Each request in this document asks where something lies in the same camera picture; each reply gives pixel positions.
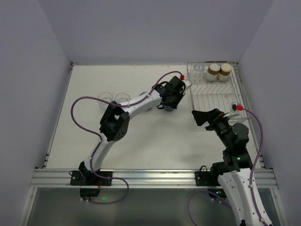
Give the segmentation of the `dark blue mug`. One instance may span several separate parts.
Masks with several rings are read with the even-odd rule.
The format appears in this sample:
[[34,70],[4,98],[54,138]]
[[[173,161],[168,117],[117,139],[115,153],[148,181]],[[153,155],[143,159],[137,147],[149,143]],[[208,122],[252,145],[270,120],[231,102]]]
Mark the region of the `dark blue mug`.
[[164,110],[164,111],[166,111],[166,112],[172,112],[172,111],[175,110],[175,108],[172,108],[172,107],[170,107],[170,106],[168,106],[168,105],[164,105],[164,104],[158,105],[158,106],[157,106],[157,109],[158,109],[158,110]]

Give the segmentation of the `white ceramic footed cup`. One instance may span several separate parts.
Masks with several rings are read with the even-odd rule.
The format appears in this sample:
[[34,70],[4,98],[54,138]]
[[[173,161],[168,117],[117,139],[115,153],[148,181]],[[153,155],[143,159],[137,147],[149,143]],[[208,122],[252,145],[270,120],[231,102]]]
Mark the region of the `white ceramic footed cup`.
[[[145,95],[146,93],[147,93],[146,91],[145,91],[145,92],[142,92],[142,93],[140,93],[139,96],[143,96],[143,95]],[[148,109],[145,110],[145,112],[150,112],[152,109],[153,109],[152,107],[151,107],[151,108],[148,108]]]

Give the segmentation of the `clear faceted glass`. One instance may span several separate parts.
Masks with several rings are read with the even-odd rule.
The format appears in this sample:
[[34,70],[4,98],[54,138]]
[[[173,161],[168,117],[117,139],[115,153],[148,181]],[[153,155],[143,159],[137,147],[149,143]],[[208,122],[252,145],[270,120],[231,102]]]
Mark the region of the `clear faceted glass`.
[[118,104],[121,104],[123,102],[128,102],[131,100],[131,97],[127,94],[127,93],[118,93],[115,98],[114,101],[117,102]]

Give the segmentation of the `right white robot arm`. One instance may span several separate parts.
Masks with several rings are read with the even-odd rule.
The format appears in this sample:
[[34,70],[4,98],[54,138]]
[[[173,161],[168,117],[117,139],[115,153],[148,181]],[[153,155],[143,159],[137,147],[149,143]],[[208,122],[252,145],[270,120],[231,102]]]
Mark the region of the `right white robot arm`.
[[215,108],[208,112],[192,111],[198,126],[205,123],[207,131],[214,131],[225,150],[223,161],[213,163],[207,175],[211,182],[218,183],[224,190],[238,226],[271,226],[260,197],[255,178],[256,163],[251,160],[246,148],[249,142],[249,129],[242,123],[229,124],[234,113],[224,113]]

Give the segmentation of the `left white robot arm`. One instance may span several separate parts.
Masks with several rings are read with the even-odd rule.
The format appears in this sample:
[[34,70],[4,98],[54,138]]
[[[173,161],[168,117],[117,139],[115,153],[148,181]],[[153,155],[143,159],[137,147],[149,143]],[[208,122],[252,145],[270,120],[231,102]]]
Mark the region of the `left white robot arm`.
[[109,103],[100,120],[100,138],[88,158],[79,165],[79,172],[86,181],[91,181],[102,166],[111,147],[127,133],[129,122],[148,109],[157,107],[173,111],[191,87],[184,75],[173,77],[170,81],[156,83],[148,93],[118,104]]

